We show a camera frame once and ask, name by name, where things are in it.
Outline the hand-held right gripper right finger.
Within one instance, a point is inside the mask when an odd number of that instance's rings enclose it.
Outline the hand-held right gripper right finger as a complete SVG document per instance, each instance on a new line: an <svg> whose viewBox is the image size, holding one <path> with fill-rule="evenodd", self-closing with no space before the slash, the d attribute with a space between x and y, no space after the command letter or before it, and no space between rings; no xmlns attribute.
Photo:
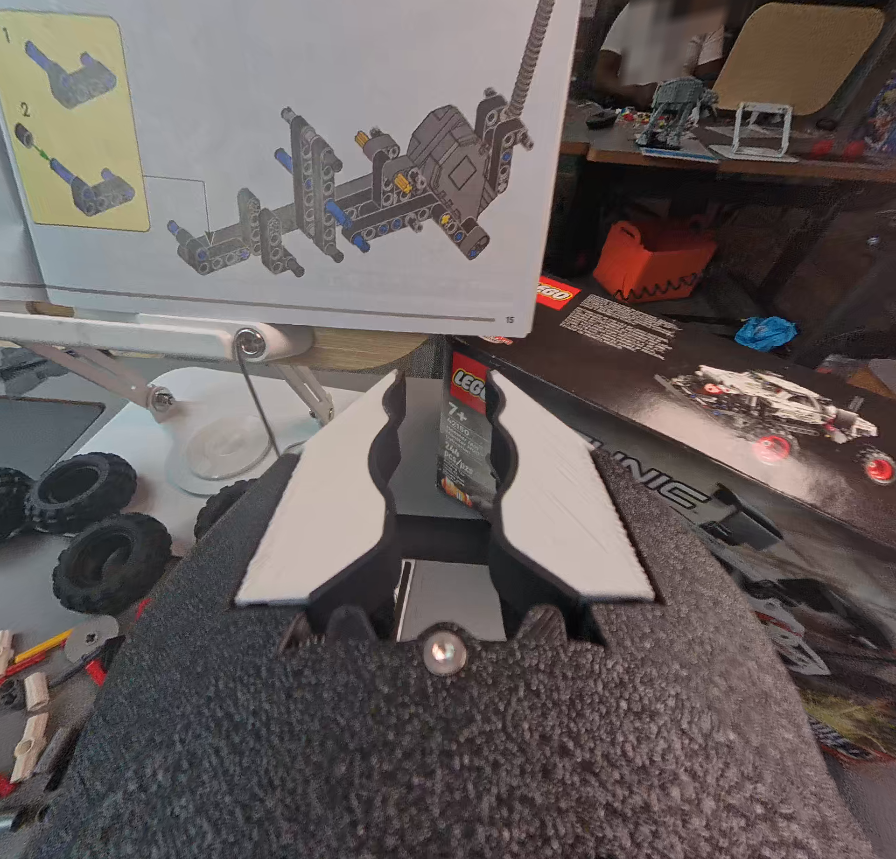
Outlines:
<svg viewBox="0 0 896 859"><path fill-rule="evenodd" d="M489 467L496 491L487 550L507 640L531 611L600 641L592 608L651 605L656 589L588 440L504 374L487 374Z"/></svg>

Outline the pile of red white pieces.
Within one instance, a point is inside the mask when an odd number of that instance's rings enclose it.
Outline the pile of red white pieces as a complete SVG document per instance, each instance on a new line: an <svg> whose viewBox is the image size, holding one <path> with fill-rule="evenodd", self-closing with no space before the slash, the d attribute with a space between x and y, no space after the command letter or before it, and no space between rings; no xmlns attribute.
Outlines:
<svg viewBox="0 0 896 859"><path fill-rule="evenodd" d="M127 629L111 616L87 619L65 645L2 676L2 719L13 723L2 748L2 840L45 820Z"/></svg>

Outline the yellow technic axle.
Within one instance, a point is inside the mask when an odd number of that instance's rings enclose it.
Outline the yellow technic axle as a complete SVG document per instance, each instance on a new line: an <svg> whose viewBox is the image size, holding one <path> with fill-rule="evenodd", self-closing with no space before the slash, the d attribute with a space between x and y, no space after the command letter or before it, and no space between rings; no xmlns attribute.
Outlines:
<svg viewBox="0 0 896 859"><path fill-rule="evenodd" d="M40 642L38 645L24 652L20 652L14 657L14 664L29 663L34 657L46 656L47 653L54 649L63 647L69 637L73 634L73 629L68 629L58 633L56 636Z"/></svg>

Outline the grey walker model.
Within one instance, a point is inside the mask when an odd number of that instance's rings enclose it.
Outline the grey walker model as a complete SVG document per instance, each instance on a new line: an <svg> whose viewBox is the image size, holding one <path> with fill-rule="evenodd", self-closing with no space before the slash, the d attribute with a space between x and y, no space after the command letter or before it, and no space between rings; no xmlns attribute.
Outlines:
<svg viewBox="0 0 896 859"><path fill-rule="evenodd" d="M651 116L635 140L636 146L678 151L682 148L687 123L696 114L714 113L720 99L701 79L683 76L664 81L655 90Z"/></svg>

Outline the black toy set box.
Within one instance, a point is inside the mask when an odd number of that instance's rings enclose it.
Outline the black toy set box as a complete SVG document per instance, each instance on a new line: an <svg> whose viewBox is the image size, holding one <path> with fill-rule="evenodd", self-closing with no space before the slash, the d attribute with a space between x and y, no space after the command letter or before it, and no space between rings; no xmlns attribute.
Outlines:
<svg viewBox="0 0 896 859"><path fill-rule="evenodd" d="M436 484L486 512L499 372L684 518L841 761L894 760L894 403L543 276L525 338L449 338Z"/></svg>

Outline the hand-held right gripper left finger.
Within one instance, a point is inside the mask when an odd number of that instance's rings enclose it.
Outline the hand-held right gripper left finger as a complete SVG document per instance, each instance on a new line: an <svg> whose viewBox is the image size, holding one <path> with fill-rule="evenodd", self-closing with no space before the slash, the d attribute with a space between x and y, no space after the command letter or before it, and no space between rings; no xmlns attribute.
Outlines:
<svg viewBox="0 0 896 859"><path fill-rule="evenodd" d="M308 440L236 607L297 607L315 631L341 607L393 610L401 558L391 481L406 402L405 374L393 370Z"/></svg>

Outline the tan rounded board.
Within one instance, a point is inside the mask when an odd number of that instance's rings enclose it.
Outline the tan rounded board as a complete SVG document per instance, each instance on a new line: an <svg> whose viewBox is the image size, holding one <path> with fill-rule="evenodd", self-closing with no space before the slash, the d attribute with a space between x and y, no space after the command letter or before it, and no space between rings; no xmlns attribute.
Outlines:
<svg viewBox="0 0 896 859"><path fill-rule="evenodd" d="M789 105L821 110L877 39L885 17L873 7L770 2L741 29L713 90L718 107Z"/></svg>

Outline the brown wooden table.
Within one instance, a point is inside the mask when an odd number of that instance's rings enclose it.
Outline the brown wooden table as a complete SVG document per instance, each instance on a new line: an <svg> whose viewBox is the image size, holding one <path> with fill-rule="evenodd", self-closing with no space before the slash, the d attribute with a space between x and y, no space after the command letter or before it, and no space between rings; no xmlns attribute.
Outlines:
<svg viewBox="0 0 896 859"><path fill-rule="evenodd" d="M561 139L562 155L583 157L589 163L616 165L629 168L658 168L665 170L693 170L708 174L738 174L771 177L795 177L835 182L865 182L894 185L894 163L876 158L863 162L834 162L828 159L799 159L796 162L773 162L759 159L725 159L698 161L681 158L645 157L635 147L633 128L621 124L611 128L591 130L587 120L591 106L566 105L566 117Z"/></svg>

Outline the orange fabric basket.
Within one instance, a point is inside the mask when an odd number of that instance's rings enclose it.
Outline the orange fabric basket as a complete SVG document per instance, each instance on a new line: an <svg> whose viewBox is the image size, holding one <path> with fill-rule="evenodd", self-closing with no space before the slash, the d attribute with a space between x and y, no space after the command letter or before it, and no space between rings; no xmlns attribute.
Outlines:
<svg viewBox="0 0 896 859"><path fill-rule="evenodd" d="M619 220L608 231L592 273L616 301L629 305L688 298L718 242L696 220Z"/></svg>

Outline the wooden book stand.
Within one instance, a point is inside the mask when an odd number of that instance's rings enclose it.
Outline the wooden book stand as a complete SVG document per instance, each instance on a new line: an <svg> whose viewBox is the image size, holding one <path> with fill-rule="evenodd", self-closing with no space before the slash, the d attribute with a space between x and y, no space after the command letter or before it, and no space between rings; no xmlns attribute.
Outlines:
<svg viewBox="0 0 896 859"><path fill-rule="evenodd" d="M197 497L298 454L346 405L317 370L394 366L425 345L413 332L316 328L151 314L68 312L2 301L2 342L28 349L143 409L163 432L169 484ZM170 386L140 377L130 356L234 363L223 385Z"/></svg>

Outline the blue plastic bag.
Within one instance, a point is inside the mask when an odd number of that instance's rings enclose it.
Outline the blue plastic bag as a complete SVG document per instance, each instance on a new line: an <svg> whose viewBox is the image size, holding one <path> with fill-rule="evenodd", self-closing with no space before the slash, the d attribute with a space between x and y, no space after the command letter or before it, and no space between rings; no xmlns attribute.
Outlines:
<svg viewBox="0 0 896 859"><path fill-rule="evenodd" d="M797 326L779 316L750 317L735 332L734 341L759 352L781 349L798 336Z"/></svg>

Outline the instruction booklet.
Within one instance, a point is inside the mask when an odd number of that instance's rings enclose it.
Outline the instruction booklet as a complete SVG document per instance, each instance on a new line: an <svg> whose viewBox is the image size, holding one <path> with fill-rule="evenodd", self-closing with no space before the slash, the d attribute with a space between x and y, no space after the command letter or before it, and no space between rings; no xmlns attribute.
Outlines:
<svg viewBox="0 0 896 859"><path fill-rule="evenodd" d="M532 329L580 0L2 0L2 302Z"/></svg>

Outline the dark grey flat panel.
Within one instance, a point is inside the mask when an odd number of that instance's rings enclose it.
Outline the dark grey flat panel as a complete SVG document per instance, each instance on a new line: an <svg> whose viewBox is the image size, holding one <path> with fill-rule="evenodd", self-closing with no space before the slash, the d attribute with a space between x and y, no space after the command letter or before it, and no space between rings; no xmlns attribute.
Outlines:
<svg viewBox="0 0 896 859"><path fill-rule="evenodd" d="M1 467L36 477L61 460L105 405L51 398L1 397Z"/></svg>

